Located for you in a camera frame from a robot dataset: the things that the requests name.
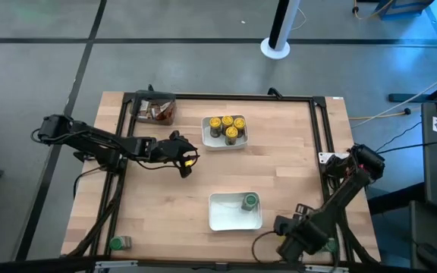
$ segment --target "concrete floor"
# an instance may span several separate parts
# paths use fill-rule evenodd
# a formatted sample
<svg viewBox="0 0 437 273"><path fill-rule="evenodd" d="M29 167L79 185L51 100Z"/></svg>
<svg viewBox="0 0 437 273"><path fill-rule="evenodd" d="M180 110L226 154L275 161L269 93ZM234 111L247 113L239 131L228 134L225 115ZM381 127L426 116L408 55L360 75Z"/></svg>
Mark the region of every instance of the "concrete floor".
<svg viewBox="0 0 437 273"><path fill-rule="evenodd" d="M425 12L405 20L357 20L351 5L303 1L307 22L291 38L437 39ZM97 38L264 38L275 6L254 0L108 0ZM99 0L0 0L0 37L87 38L98 7ZM360 6L362 14L374 8ZM437 0L432 11L437 18ZM295 25L302 20L298 15ZM31 142L30 132L43 116L61 113L84 46L0 44L0 168L5 170L0 178L0 261L14 255L49 151ZM91 124L103 91L134 91L151 83L176 93L264 94L274 86L285 95L343 96L350 116L366 116L391 106L387 94L417 93L436 80L437 46L432 45L292 45L286 59L272 61L257 44L95 44L72 115ZM374 120L354 129L354 139L378 148L418 121L419 112ZM388 147L420 142L418 127ZM71 185L82 165L72 152L66 147L61 151L29 259L60 253ZM372 186L370 196L423 180L421 149L385 157L385 176ZM396 165L403 165L403 171L390 168ZM386 216L397 221L402 213ZM407 258L407 247L382 225L382 218L373 220L382 258L405 265L392 255Z"/></svg>

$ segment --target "white container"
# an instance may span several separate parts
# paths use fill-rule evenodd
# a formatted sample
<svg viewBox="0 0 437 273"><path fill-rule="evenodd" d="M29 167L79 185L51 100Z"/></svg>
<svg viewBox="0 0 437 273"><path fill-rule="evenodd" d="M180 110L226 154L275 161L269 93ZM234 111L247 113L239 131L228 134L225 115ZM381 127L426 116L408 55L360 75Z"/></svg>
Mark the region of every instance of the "white container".
<svg viewBox="0 0 437 273"><path fill-rule="evenodd" d="M241 208L244 197L253 193L257 206L251 211ZM259 194L213 193L209 197L209 225L213 231L257 230L263 225Z"/></svg>
<svg viewBox="0 0 437 273"><path fill-rule="evenodd" d="M210 119L214 117L204 117L202 119L202 141L207 151L221 151L230 149L243 149L247 146L247 120L243 115L232 115L234 119L243 118L246 121L246 127L244 128L244 135L238 137L235 141L235 145L225 144L225 136L221 134L219 137L210 136Z"/></svg>

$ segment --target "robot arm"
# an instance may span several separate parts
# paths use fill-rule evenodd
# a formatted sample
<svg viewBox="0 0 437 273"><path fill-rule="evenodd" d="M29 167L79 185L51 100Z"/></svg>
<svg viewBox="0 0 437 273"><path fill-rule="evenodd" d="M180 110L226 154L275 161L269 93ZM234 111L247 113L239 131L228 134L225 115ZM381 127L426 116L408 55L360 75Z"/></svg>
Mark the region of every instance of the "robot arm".
<svg viewBox="0 0 437 273"><path fill-rule="evenodd" d="M335 224L340 211L345 209L372 179L379 179L382 176L385 165L384 158L380 155L364 145L353 146L349 152L347 158L340 159L333 155L326 162L325 175L344 178L344 181L319 209L312 210L303 217L299 214L295 214L293 218L276 216L275 233L286 236L276 252L285 261L297 262L303 252L312 255L320 251L336 232ZM351 231L344 230L347 227L341 225L340 228L351 240L354 240L354 249L363 261L375 261L368 256Z"/></svg>
<svg viewBox="0 0 437 273"><path fill-rule="evenodd" d="M185 178L199 158L197 149L177 130L168 140L156 141L156 138L147 136L121 137L64 115L43 118L41 128L32 133L32 139L47 145L69 145L79 151L74 153L79 160L95 158L110 171L122 168L120 159L125 157L135 162L172 162ZM187 152L195 152L195 155L184 155Z"/></svg>

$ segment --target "green can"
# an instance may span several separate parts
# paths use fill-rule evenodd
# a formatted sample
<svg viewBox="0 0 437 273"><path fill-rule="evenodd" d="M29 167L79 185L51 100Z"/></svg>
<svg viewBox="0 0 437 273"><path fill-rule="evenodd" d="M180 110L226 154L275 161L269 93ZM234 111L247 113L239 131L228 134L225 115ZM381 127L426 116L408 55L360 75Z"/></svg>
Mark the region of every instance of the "green can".
<svg viewBox="0 0 437 273"><path fill-rule="evenodd" d="M242 201L241 208L246 211L253 210L259 203L259 198L255 193L248 193Z"/></svg>
<svg viewBox="0 0 437 273"><path fill-rule="evenodd" d="M321 252L330 252L330 253L336 253L338 250L337 243L335 242L334 238L329 238L328 242L323 246L323 248L320 250Z"/></svg>
<svg viewBox="0 0 437 273"><path fill-rule="evenodd" d="M111 239L109 247L112 250L126 250L132 247L133 243L129 236L116 236Z"/></svg>

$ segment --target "wooden tabletop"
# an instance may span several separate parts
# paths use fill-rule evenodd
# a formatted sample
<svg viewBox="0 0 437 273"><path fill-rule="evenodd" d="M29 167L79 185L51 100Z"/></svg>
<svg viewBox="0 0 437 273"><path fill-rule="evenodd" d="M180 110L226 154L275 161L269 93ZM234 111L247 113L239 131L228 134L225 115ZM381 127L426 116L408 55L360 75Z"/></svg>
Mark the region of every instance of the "wooden tabletop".
<svg viewBox="0 0 437 273"><path fill-rule="evenodd" d="M95 127L114 133L123 92L103 93ZM326 98L336 152L353 145L342 98ZM179 130L198 148L200 160L193 173L182 179L178 170L149 171L129 162L118 214L116 235L132 237L132 249L114 251L119 259L168 261L255 262L251 244L271 231L276 215L291 217L296 204L322 205L322 191L315 157L309 106L304 102L258 102L223 100L177 100L171 126L136 125L138 137L168 138ZM210 152L204 149L200 123L205 116L240 114L247 119L248 146L242 150ZM319 125L322 133L321 115ZM127 120L123 132L127 132ZM322 134L322 146L325 138ZM87 162L83 171L97 167ZM93 226L102 195L104 172L80 179L67 233L61 249L69 253ZM209 227L209 196L212 193L257 192L263 210L258 231L212 231ZM363 190L346 209L351 230L369 254L380 260L369 207ZM103 253L107 226L103 228L99 253ZM272 261L281 244L270 234L256 245L259 259ZM328 254L305 256L305 262L331 263Z"/></svg>

